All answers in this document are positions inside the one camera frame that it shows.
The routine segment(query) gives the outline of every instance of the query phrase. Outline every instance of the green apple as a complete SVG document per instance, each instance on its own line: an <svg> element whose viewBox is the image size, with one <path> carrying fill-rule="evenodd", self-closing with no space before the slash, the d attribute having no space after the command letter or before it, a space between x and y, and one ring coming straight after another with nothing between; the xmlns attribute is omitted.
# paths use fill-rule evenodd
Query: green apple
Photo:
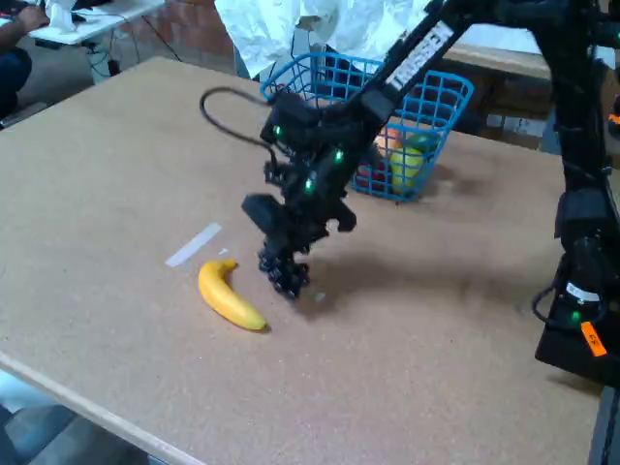
<svg viewBox="0 0 620 465"><path fill-rule="evenodd" d="M392 192L401 196L412 190L416 185L416 174L423 164L422 152L413 147L403 147L403 151L392 152L389 156Z"/></svg>
<svg viewBox="0 0 620 465"><path fill-rule="evenodd" d="M415 150L419 150L424 155L428 156L429 154L437 150L437 146L439 145L440 140L441 136L436 133L412 133L405 140L404 145L406 147L411 147Z"/></svg>

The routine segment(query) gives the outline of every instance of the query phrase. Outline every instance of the yellow banana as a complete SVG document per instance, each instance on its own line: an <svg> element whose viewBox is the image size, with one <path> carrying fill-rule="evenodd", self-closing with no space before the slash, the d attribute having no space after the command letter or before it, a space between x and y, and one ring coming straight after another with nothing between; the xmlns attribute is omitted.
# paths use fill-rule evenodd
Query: yellow banana
<svg viewBox="0 0 620 465"><path fill-rule="evenodd" d="M267 322L259 311L224 281L226 273L235 267L236 261L232 259L205 263L198 275L202 298L213 310L234 324L246 329L263 329Z"/></svg>

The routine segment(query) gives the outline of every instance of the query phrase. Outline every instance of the blue basket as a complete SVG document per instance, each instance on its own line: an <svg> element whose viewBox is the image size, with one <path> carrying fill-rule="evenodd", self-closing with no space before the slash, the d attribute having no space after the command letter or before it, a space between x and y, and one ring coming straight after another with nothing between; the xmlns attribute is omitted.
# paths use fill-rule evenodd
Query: blue basket
<svg viewBox="0 0 620 465"><path fill-rule="evenodd" d="M284 88L324 107L348 100L381 66L338 53L305 53L270 76L261 91L268 99ZM426 73L375 139L383 162L374 169L360 166L351 181L353 188L398 202L415 199L473 91L473 84L463 77Z"/></svg>

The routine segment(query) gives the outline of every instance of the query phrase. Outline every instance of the red fruit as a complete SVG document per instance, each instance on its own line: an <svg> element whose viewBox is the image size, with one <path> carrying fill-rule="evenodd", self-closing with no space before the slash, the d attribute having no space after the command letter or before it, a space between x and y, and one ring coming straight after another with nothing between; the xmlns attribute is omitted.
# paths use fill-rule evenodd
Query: red fruit
<svg viewBox="0 0 620 465"><path fill-rule="evenodd" d="M357 168L355 182L357 187L370 188L373 192L383 193L388 191L386 186L388 179L388 165L383 160L379 162L377 168L372 169L369 165L359 165Z"/></svg>
<svg viewBox="0 0 620 465"><path fill-rule="evenodd" d="M403 136L399 131L385 127L384 130L375 137L375 143L379 153L384 158L389 158L389 150L396 150L402 147Z"/></svg>

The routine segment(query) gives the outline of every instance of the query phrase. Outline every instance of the robotic arm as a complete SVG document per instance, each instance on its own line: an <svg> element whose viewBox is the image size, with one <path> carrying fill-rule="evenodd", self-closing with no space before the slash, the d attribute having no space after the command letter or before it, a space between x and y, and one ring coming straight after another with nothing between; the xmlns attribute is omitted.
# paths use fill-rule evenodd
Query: robotic arm
<svg viewBox="0 0 620 465"><path fill-rule="evenodd" d="M609 311L620 299L620 221L607 182L593 59L595 45L620 45L620 23L613 20L600 12L597 0L433 0L418 27L389 50L383 67L347 102L311 108L296 94L276 94L261 138L291 154L289 162L272 157L264 168L266 182L281 188L284 202L253 194L242 205L265 234L260 269L278 292L297 297L308 282L308 267L294 255L308 254L327 236L331 219L340 232L356 226L343 203L345 187L402 99L470 25L527 28L551 71L566 178L555 219L565 253L553 283L533 302L545 322L537 357L620 386L620 358L592 357L580 331L583 322L596 325L603 339L612 333L615 340L620 331L620 317ZM538 304L551 293L546 317Z"/></svg>

